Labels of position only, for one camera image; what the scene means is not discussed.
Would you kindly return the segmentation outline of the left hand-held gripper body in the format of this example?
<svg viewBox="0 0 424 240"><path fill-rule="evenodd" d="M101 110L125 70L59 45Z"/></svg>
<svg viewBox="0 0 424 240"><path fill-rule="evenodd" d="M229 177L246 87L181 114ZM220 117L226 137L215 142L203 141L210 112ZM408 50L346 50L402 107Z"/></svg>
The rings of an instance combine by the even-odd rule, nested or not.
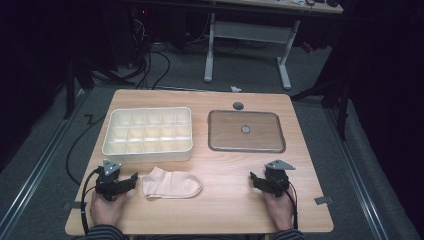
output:
<svg viewBox="0 0 424 240"><path fill-rule="evenodd" d="M107 201L115 201L120 194L128 192L126 183L118 180L121 167L120 163L103 160L103 166L96 180L95 191Z"/></svg>

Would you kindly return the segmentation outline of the person's left hand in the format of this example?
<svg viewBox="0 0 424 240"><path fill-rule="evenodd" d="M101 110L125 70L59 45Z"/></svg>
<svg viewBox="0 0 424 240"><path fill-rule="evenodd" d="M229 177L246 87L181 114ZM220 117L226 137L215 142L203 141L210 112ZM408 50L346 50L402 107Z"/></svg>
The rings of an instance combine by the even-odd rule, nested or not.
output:
<svg viewBox="0 0 424 240"><path fill-rule="evenodd" d="M101 194L93 192L90 216L94 225L117 226L126 199L127 194L121 194L114 201L108 201Z"/></svg>

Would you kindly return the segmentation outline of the white-framed wooden desk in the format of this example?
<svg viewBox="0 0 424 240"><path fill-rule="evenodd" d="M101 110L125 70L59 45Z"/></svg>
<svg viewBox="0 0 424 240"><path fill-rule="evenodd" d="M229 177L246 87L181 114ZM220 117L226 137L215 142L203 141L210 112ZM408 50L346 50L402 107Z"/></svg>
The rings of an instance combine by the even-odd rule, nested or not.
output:
<svg viewBox="0 0 424 240"><path fill-rule="evenodd" d="M339 0L211 0L211 4L214 7L217 7L218 4L221 3L237 6L249 6L254 7L255 9L264 7L267 10L288 10L290 13L336 15L341 15L343 13L343 8L341 7ZM282 44L284 49L282 50L282 55L276 58L276 63L279 69L283 88L285 90L291 89L286 61L297 35L297 31L301 23L300 19L295 19L293 24L289 27L242 23L240 21L230 20L217 20L214 13L210 14L209 20L208 53L204 72L205 82L211 82L213 79L215 39L224 38Z"/></svg>

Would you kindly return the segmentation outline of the metal floor rail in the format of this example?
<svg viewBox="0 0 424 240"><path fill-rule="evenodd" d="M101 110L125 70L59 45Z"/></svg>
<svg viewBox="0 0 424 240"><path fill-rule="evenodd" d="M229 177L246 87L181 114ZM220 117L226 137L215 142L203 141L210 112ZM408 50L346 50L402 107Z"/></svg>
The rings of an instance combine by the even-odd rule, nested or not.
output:
<svg viewBox="0 0 424 240"><path fill-rule="evenodd" d="M375 240L389 240L385 227L382 224L375 203L369 194L367 186L361 176L361 173L355 163L353 155L345 140L343 140L338 132L337 119L332 110L323 110L327 121L329 122L332 132L342 151L343 159L347 168L348 176L361 206L362 212L367 220L369 228Z"/></svg>
<svg viewBox="0 0 424 240"><path fill-rule="evenodd" d="M32 127L32 132L0 174L0 238L6 239L13 231L89 94L89 90L79 90L74 108L66 115L61 110L66 110L67 97L60 93L53 107Z"/></svg>

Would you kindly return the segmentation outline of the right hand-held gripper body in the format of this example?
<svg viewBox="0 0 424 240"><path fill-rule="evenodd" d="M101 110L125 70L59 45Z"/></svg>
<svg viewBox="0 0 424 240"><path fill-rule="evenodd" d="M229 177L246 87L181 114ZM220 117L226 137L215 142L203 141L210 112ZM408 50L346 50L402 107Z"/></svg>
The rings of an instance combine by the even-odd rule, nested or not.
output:
<svg viewBox="0 0 424 240"><path fill-rule="evenodd" d="M265 165L265 192L273 193L276 197L283 195L289 188L287 170L295 170L295 167L283 160L277 159Z"/></svg>

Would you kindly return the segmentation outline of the pale pink sock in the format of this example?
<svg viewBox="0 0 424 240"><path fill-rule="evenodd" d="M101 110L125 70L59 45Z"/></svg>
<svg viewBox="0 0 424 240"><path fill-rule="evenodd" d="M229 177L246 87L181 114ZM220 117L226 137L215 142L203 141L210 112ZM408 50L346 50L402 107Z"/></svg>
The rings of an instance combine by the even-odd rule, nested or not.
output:
<svg viewBox="0 0 424 240"><path fill-rule="evenodd" d="M202 182L197 176L183 171L169 172L155 167L142 178L142 190L146 198L191 198L202 188Z"/></svg>

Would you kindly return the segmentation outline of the person's right hand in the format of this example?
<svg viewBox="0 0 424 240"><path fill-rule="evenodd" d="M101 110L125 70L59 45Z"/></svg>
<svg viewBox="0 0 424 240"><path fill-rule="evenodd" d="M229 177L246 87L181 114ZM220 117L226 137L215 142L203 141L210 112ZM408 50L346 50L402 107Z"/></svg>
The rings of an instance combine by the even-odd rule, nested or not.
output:
<svg viewBox="0 0 424 240"><path fill-rule="evenodd" d="M268 214L275 227L279 231L293 229L293 204L290 198L293 196L293 190L289 188L288 194L284 193L280 197L274 194L263 192Z"/></svg>

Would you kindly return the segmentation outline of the clear lid with round knob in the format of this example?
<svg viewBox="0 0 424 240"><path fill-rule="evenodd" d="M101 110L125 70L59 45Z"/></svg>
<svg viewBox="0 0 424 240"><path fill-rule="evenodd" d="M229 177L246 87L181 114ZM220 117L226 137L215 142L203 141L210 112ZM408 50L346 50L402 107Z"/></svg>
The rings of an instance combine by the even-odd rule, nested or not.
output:
<svg viewBox="0 0 424 240"><path fill-rule="evenodd" d="M279 116L272 112L212 110L208 146L214 151L283 153L286 142Z"/></svg>

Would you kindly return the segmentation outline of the black metal stand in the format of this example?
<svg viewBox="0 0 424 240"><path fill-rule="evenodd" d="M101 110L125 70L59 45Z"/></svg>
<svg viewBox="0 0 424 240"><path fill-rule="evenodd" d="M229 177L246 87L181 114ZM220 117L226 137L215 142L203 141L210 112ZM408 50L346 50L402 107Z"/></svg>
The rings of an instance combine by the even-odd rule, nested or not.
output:
<svg viewBox="0 0 424 240"><path fill-rule="evenodd" d="M346 140L345 127L348 117L350 81L343 78L335 78L324 83L319 83L305 91L291 96L292 101L299 101L307 96L322 95L321 106L323 108L338 108L336 118L336 130L342 140Z"/></svg>
<svg viewBox="0 0 424 240"><path fill-rule="evenodd" d="M132 85L132 82L127 81L124 77L112 73L87 58L72 58L66 65L66 112L64 116L66 120L71 117L75 109L75 82L78 82L83 90L92 90L94 88L93 71L101 73L115 83Z"/></svg>

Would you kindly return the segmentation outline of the cream divided storage box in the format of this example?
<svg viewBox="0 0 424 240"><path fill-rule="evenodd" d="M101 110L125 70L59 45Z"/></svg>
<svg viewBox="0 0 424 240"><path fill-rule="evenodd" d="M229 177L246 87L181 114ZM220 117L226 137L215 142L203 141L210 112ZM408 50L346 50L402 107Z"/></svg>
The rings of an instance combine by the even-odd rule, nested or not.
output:
<svg viewBox="0 0 424 240"><path fill-rule="evenodd" d="M186 161L192 148L189 108L132 108L111 113L102 153L122 163Z"/></svg>

